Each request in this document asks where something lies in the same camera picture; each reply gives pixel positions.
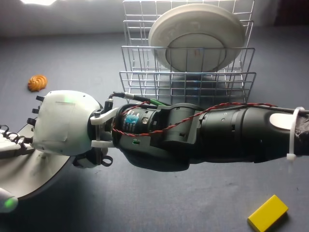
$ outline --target metal wire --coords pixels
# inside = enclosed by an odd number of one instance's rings
[[[205,3],[217,5],[233,13],[246,31],[244,48],[167,48],[149,47],[148,32],[153,23],[166,11],[180,5]],[[256,73],[250,72],[254,48],[248,48],[253,27],[251,21],[254,0],[125,0],[125,38],[122,47],[125,71],[120,72],[124,91],[154,98],[168,103],[191,102],[207,105],[222,102],[247,102]],[[164,49],[169,53],[170,66],[159,63],[156,52]],[[202,56],[200,72],[190,72],[188,53],[199,52]],[[204,60],[211,50],[219,49],[218,64],[230,49],[239,56],[228,66],[214,72],[203,72]],[[186,72],[174,72],[172,53],[182,52]]]

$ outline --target robotic hand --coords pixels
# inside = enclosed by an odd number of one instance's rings
[[[113,97],[142,103],[112,108]],[[201,162],[264,162],[309,154],[309,111],[304,109],[256,103],[203,109],[129,93],[111,94],[102,107],[91,96],[68,90],[37,100],[41,105],[32,112],[38,117],[27,120],[33,137],[0,131],[0,159],[37,149],[75,156],[75,166],[92,168],[110,166],[108,148],[116,147],[135,166],[175,172]]]

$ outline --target yellow block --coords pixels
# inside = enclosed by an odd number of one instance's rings
[[[288,209],[276,195],[273,195],[248,217],[248,223],[255,231],[264,232],[286,213]]]

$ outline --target gray table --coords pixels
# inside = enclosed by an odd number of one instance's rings
[[[258,75],[250,101],[308,109],[309,28],[255,28],[251,41]],[[121,90],[123,44],[121,34],[1,40],[0,122],[17,131],[33,116],[36,93],[26,83],[37,73],[49,80],[40,95],[73,89],[103,102]],[[0,231],[250,232],[247,217],[273,194],[290,208],[277,231],[308,231],[307,157],[295,162],[292,174],[285,159],[158,173],[132,166],[116,149],[109,154],[111,167],[72,166],[46,192],[1,215]]]

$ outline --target plate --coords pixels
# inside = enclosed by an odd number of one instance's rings
[[[228,48],[244,46],[245,30],[232,13],[221,7],[188,4],[161,15],[151,27],[148,42],[151,47],[162,47],[152,51],[167,69],[215,72],[239,55],[241,49]]]
[[[32,125],[27,124],[20,135],[32,137]],[[51,186],[72,165],[74,157],[47,154],[35,150],[32,154],[0,159],[0,188],[19,199],[32,197]]]

